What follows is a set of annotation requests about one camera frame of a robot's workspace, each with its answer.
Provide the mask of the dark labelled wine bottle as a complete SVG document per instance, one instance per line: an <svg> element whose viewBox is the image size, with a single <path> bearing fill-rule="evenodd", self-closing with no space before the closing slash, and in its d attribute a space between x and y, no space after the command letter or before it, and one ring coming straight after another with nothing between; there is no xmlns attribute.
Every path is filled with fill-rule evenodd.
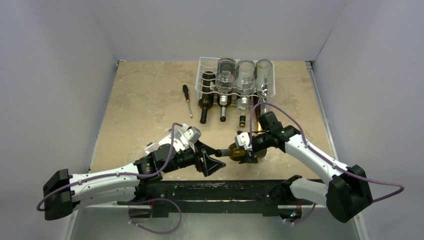
<svg viewBox="0 0 424 240"><path fill-rule="evenodd" d="M215 156L220 157L229 157L231 160L238 162L240 164L241 156L243 155L243 152L246 151L242 148L237 148L235 143L231 144L226 149L216 149ZM266 156L267 150L260 150L256 152L257 159L262 159Z"/></svg>

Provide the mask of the clear bottle silver cap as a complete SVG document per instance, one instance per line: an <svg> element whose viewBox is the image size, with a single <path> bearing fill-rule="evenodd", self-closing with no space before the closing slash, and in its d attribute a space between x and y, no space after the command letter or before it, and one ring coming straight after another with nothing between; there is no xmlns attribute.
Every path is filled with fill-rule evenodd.
<svg viewBox="0 0 424 240"><path fill-rule="evenodd" d="M217 62L215 85L219 93L218 103L226 106L229 92L235 86L236 61L231 57L220 58Z"/></svg>

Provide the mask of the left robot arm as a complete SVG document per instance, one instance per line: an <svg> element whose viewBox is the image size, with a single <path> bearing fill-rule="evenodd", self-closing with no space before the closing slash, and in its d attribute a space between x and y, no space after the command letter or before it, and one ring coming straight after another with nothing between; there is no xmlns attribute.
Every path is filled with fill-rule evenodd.
<svg viewBox="0 0 424 240"><path fill-rule="evenodd" d="M44 184L43 199L36 209L44 213L46 221L53 221L69 216L77 207L98 203L134 201L142 205L149 199L143 186L161 181L162 173L194 166L208 177L226 166L210 154L210 147L204 144L177 150L168 143L133 163L107 171L69 174L68 169L60 169Z"/></svg>

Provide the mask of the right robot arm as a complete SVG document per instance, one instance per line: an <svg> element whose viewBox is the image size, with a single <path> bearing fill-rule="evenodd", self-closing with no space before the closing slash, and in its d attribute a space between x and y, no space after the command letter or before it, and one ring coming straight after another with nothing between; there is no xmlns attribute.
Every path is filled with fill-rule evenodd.
<svg viewBox="0 0 424 240"><path fill-rule="evenodd" d="M234 139L235 146L246 153L279 149L303 163L322 181L294 177L280 191L284 202L292 204L302 199L325 206L341 223L350 221L373 203L366 173L360 166L348 166L315 149L299 129L283 126L272 111L260 115L259 123L262 134L251 136L249 132L240 132Z"/></svg>

